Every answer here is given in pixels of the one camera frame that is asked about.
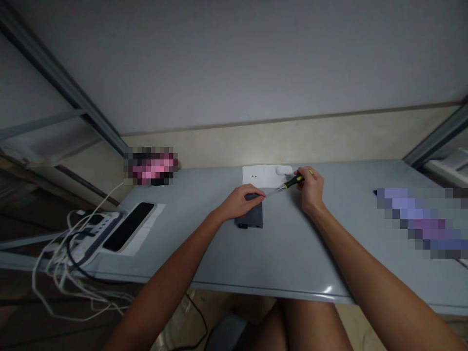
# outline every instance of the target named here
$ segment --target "hand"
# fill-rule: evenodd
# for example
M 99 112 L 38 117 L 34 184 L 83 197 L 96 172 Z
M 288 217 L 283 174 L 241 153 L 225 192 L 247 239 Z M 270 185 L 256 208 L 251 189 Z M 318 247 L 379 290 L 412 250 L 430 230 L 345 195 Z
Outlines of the hand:
M 294 174 L 297 173 L 301 173 L 304 177 L 304 181 L 297 185 L 297 188 L 302 191 L 302 209 L 309 216 L 312 216 L 317 211 L 325 208 L 322 199 L 325 180 L 315 169 L 309 166 L 299 168 L 294 172 Z
M 244 197 L 247 194 L 259 194 L 260 196 L 247 201 Z M 235 188 L 226 200 L 213 212 L 223 221 L 240 217 L 262 202 L 265 197 L 265 193 L 252 184 L 244 184 Z

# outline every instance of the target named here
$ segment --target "gray table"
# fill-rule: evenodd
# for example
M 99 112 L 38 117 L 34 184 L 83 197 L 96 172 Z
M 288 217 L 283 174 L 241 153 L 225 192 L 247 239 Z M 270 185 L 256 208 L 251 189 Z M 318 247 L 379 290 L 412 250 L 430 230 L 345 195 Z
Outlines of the gray table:
M 468 315 L 468 270 L 454 260 L 427 259 L 427 251 L 416 250 L 407 232 L 385 219 L 372 193 L 383 187 L 438 185 L 399 160 L 312 166 L 326 180 L 326 205 L 351 235 L 436 312 Z M 174 185 L 136 187 L 121 207 L 130 210 L 142 201 L 166 204 L 162 215 L 135 256 L 100 253 L 87 269 L 102 278 L 148 281 L 209 211 L 241 184 L 242 167 L 229 167 L 181 170 Z M 266 198 L 263 229 L 224 223 L 192 287 L 353 303 L 319 234 L 301 211 L 300 199 L 297 189 Z

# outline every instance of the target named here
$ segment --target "white paper sheet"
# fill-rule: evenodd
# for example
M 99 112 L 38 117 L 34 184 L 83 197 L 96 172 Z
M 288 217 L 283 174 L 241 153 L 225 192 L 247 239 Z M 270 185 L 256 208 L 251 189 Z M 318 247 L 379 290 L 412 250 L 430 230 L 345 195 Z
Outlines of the white paper sheet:
M 257 188 L 278 188 L 286 182 L 284 175 L 276 174 L 280 165 L 256 165 L 242 167 L 242 184 L 253 184 Z
M 145 241 L 146 237 L 148 236 L 148 233 L 150 232 L 151 227 L 154 225 L 156 219 L 159 217 L 162 210 L 164 210 L 164 207 L 166 207 L 165 204 L 157 204 L 155 211 L 146 220 L 146 222 L 138 230 L 138 232 L 135 234 L 135 236 L 128 243 L 127 247 L 122 250 L 122 252 L 116 253 L 116 252 L 106 250 L 106 249 L 101 249 L 101 252 L 106 253 L 106 254 L 119 254 L 119 255 L 123 255 L 123 256 L 135 256 L 135 254 L 140 249 L 141 244 L 143 244 L 143 241 Z

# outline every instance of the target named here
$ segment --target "white cable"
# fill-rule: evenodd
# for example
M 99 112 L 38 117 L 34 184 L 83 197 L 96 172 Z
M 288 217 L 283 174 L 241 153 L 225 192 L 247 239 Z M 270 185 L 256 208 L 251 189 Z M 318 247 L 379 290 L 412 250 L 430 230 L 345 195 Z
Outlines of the white cable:
M 77 232 L 80 232 L 82 231 L 89 223 L 90 219 L 92 216 L 94 216 L 94 214 L 96 213 L 96 211 L 102 206 L 102 204 L 107 200 L 107 198 L 111 195 L 111 193 L 117 189 L 118 187 L 120 187 L 121 185 L 123 184 L 120 183 L 119 185 L 117 185 L 115 188 L 113 188 L 109 194 L 101 201 L 101 203 L 94 209 L 94 211 L 82 218 L 80 221 L 78 221 L 78 223 L 76 223 L 74 226 L 72 226 L 71 224 L 71 220 L 70 220 L 70 217 L 71 217 L 71 214 L 74 212 L 74 211 L 71 211 L 68 215 L 67 215 L 67 225 L 68 225 L 68 230 L 60 233 L 56 238 L 54 238 L 52 241 L 50 241 L 45 247 L 44 249 L 42 250 L 42 252 L 40 253 L 37 261 L 36 261 L 36 264 L 34 265 L 34 268 L 33 268 L 33 272 L 32 272 L 32 276 L 31 276 L 31 282 L 32 282 L 32 289 L 34 291 L 34 293 L 38 296 L 38 298 L 43 302 L 44 306 L 46 307 L 46 309 L 48 310 L 48 312 L 54 316 L 54 317 L 58 317 L 58 318 L 62 318 L 62 319 L 66 319 L 66 320 L 70 320 L 70 321 L 88 321 L 94 317 L 96 317 L 97 315 L 103 313 L 104 311 L 108 311 L 108 310 L 116 310 L 118 311 L 120 314 L 123 315 L 123 311 L 124 309 L 127 309 L 129 308 L 129 306 L 118 306 L 116 303 L 108 300 L 106 297 L 116 297 L 116 298 L 120 298 L 120 299 L 123 299 L 123 300 L 126 300 L 130 303 L 132 303 L 134 297 L 126 292 L 113 292 L 113 291 L 100 291 L 98 290 L 97 288 L 93 287 L 93 286 L 90 286 L 90 285 L 86 285 L 84 284 L 83 282 L 81 282 L 81 280 L 79 278 L 75 278 L 71 275 L 70 271 L 69 271 L 69 258 L 68 258 L 68 255 L 67 255 L 67 251 L 66 251 L 66 247 L 65 247 L 65 243 L 66 243 L 66 240 L 67 238 L 71 235 L 71 234 L 74 234 L 74 233 L 77 233 Z M 82 224 L 82 226 L 80 227 L 80 229 L 76 230 L 78 225 L 81 223 L 81 222 L 84 222 L 84 224 Z M 36 274 L 37 274 L 37 270 L 39 269 L 39 264 L 42 260 L 42 257 L 44 255 L 44 251 L 52 244 L 54 243 L 56 240 L 58 240 L 63 234 L 64 237 L 61 241 L 61 243 L 59 244 L 59 246 L 57 247 L 57 249 L 55 250 L 52 258 L 49 260 L 49 262 L 47 263 L 47 266 L 46 266 L 46 269 L 45 269 L 45 272 L 48 276 L 52 277 L 53 278 L 53 281 L 54 281 L 54 284 L 55 286 L 59 289 L 60 292 L 62 292 L 64 295 L 68 295 L 68 296 L 77 296 L 77 297 L 84 297 L 84 298 L 88 298 L 90 300 L 90 303 L 91 303 L 91 310 L 94 311 L 94 312 L 97 312 L 87 318 L 74 318 L 74 317 L 68 317 L 68 316 L 63 316 L 63 315 L 58 315 L 56 313 L 54 313 L 54 311 L 52 310 L 52 308 L 50 307 L 50 305 L 48 304 L 46 298 L 38 291 L 37 289 L 37 279 L 36 279 Z M 71 241 L 70 241 L 70 245 L 73 243 L 73 240 L 75 239 L 75 236 L 72 237 Z M 50 271 L 51 267 L 55 264 L 55 267 L 54 267 L 54 270 L 53 272 Z M 70 280 L 74 286 L 76 288 L 78 288 L 81 292 L 72 292 L 72 291 L 68 291 L 66 290 L 65 288 L 65 283 L 67 280 Z M 104 308 L 96 308 L 94 306 L 94 303 L 96 302 L 101 302 L 101 303 L 104 303 L 106 304 L 107 306 L 104 307 Z

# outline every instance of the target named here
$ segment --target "leg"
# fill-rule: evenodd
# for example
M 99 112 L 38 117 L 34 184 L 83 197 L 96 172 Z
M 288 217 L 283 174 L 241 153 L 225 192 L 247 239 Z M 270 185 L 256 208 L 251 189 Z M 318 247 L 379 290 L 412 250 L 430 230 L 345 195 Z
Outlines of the leg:
M 352 351 L 334 304 L 284 300 L 289 350 Z
M 255 327 L 245 344 L 245 351 L 288 351 L 288 338 L 280 302 Z

